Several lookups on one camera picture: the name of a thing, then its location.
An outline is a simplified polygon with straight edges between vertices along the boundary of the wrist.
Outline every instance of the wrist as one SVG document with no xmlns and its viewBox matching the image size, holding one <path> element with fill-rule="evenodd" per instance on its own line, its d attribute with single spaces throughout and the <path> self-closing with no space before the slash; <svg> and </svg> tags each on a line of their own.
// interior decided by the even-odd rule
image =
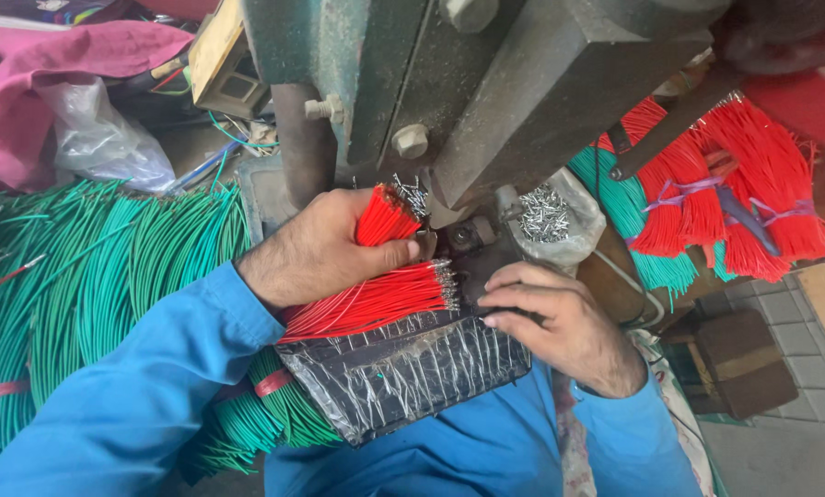
<svg viewBox="0 0 825 497">
<path fill-rule="evenodd" d="M 626 399 L 639 393 L 649 382 L 649 368 L 636 350 L 614 363 L 599 378 L 579 380 L 588 393 L 606 399 Z"/>
<path fill-rule="evenodd" d="M 271 257 L 265 252 L 267 244 L 248 252 L 235 263 L 235 270 L 268 312 L 275 315 L 290 305 L 282 298 L 279 276 L 268 267 Z"/>
</svg>

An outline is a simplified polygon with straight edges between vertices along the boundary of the purple strap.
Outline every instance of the purple strap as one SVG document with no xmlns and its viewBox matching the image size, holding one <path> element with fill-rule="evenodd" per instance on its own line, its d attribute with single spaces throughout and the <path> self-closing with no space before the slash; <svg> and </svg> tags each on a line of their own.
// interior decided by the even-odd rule
<svg viewBox="0 0 825 497">
<path fill-rule="evenodd" d="M 781 213 L 775 212 L 775 209 L 772 209 L 771 207 L 769 207 L 768 205 L 760 202 L 756 198 L 750 197 L 750 202 L 752 202 L 754 205 L 756 205 L 756 207 L 759 207 L 760 209 L 768 210 L 769 212 L 772 212 L 771 216 L 769 216 L 767 218 L 764 218 L 762 220 L 762 225 L 763 226 L 768 226 L 771 223 L 774 223 L 775 221 L 780 220 L 781 218 L 789 218 L 790 216 L 816 216 L 817 215 L 817 213 L 815 212 L 815 201 L 813 201 L 811 199 L 797 200 L 796 203 L 794 204 L 795 205 L 794 209 L 790 209 L 790 210 L 787 210 L 787 211 L 781 212 Z"/>
<path fill-rule="evenodd" d="M 674 186 L 680 189 L 680 192 L 682 192 L 683 196 L 690 196 L 696 192 L 712 188 L 713 186 L 716 186 L 722 182 L 722 176 L 711 176 L 705 179 L 698 179 L 694 183 L 689 183 L 687 185 L 679 185 L 677 183 L 674 183 Z"/>
<path fill-rule="evenodd" d="M 664 192 L 667 191 L 667 188 L 671 187 L 671 185 L 673 185 L 673 184 L 674 184 L 673 181 L 671 181 L 669 179 L 667 181 L 665 181 L 664 182 L 664 187 L 661 188 L 661 192 L 658 193 L 658 199 L 655 200 L 654 202 L 650 203 L 649 205 L 647 205 L 646 208 L 641 210 L 640 212 L 649 212 L 651 209 L 655 209 L 655 208 L 660 207 L 662 205 L 676 205 L 677 207 L 682 206 L 683 205 L 683 199 L 686 197 L 684 195 L 682 195 L 682 196 L 672 196 L 671 198 L 661 198 L 664 195 Z"/>
<path fill-rule="evenodd" d="M 676 205 L 677 207 L 680 207 L 683 205 L 683 200 L 686 196 L 690 196 L 702 190 L 712 188 L 722 182 L 722 176 L 711 176 L 710 178 L 698 179 L 693 183 L 687 183 L 685 185 L 674 183 L 673 181 L 668 179 L 664 182 L 664 187 L 661 188 L 661 193 L 658 194 L 658 200 L 647 205 L 646 209 L 643 209 L 641 212 L 648 212 L 651 209 L 655 209 L 659 205 Z M 664 192 L 666 192 L 667 188 L 671 187 L 671 185 L 676 186 L 680 189 L 680 195 L 662 199 L 661 197 L 664 195 Z"/>
</svg>

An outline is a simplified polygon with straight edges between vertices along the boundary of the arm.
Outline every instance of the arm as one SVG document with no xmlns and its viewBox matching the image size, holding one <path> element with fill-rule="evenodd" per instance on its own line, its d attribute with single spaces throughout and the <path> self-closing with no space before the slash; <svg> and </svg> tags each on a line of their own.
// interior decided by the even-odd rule
<svg viewBox="0 0 825 497">
<path fill-rule="evenodd" d="M 0 455 L 0 495 L 153 491 L 204 405 L 284 334 L 226 263 L 159 301 L 76 371 Z"/>
<path fill-rule="evenodd" d="M 701 495 L 654 375 L 627 399 L 604 399 L 577 385 L 573 396 L 600 495 Z"/>
<path fill-rule="evenodd" d="M 573 412 L 587 427 L 589 461 L 600 495 L 701 494 L 657 381 L 584 285 L 520 263 L 497 271 L 486 290 L 478 302 L 483 307 L 517 307 L 544 317 L 537 324 L 501 311 L 484 322 L 576 379 L 573 396 L 579 403 Z"/>
<path fill-rule="evenodd" d="M 1 495 L 153 494 L 222 385 L 284 328 L 267 311 L 316 301 L 402 266 L 406 241 L 354 244 L 370 190 L 320 196 L 237 270 L 226 263 L 148 311 L 76 371 L 0 455 Z"/>
</svg>

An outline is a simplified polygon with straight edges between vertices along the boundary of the blue shirt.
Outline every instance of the blue shirt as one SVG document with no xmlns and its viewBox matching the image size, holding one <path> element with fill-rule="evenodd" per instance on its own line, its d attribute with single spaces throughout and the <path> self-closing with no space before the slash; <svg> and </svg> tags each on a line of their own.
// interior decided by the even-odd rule
<svg viewBox="0 0 825 497">
<path fill-rule="evenodd" d="M 0 455 L 5 495 L 152 495 L 223 385 L 284 328 L 227 263 L 159 301 L 108 356 L 76 371 Z M 658 385 L 623 400 L 573 387 L 603 496 L 701 492 Z M 267 495 L 560 495 L 550 368 L 350 446 L 279 447 Z"/>
</svg>

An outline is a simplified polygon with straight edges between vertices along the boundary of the black plastic sheet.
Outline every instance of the black plastic sheet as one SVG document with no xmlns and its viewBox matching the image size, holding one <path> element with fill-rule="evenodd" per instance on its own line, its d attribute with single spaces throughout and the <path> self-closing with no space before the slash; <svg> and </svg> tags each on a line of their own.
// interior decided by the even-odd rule
<svg viewBox="0 0 825 497">
<path fill-rule="evenodd" d="M 361 446 L 529 372 L 529 350 L 459 312 L 276 347 L 343 439 Z"/>
</svg>

